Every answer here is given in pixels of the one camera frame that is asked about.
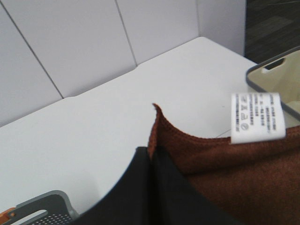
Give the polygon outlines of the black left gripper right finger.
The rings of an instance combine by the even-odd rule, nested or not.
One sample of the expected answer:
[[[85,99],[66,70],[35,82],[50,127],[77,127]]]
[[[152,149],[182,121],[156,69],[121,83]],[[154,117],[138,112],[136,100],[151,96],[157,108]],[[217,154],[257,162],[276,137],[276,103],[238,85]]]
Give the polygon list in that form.
[[[153,225],[235,225],[237,219],[219,209],[183,177],[170,155],[157,148],[151,160],[150,196]]]

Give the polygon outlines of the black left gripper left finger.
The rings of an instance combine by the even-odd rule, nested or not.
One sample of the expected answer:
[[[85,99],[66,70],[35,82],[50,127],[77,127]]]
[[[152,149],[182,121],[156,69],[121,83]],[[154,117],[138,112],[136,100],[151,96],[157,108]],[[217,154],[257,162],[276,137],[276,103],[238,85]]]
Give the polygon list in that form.
[[[138,147],[114,187],[83,213],[80,225],[160,225],[157,184],[146,147]]]

